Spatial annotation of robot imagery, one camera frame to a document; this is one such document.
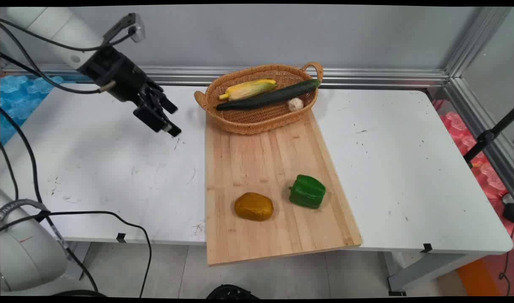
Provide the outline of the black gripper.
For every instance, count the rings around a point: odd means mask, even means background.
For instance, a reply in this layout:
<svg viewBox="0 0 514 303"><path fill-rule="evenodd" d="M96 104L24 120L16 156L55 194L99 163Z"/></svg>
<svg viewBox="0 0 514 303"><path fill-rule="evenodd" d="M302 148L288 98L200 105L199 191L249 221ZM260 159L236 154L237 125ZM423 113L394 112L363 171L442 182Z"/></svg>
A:
<svg viewBox="0 0 514 303"><path fill-rule="evenodd" d="M181 133L164 112L174 114L178 107L140 67L114 47L95 51L77 70L100 87L114 81L107 92L121 102L135 103L133 115L154 132L164 131L172 137Z"/></svg>

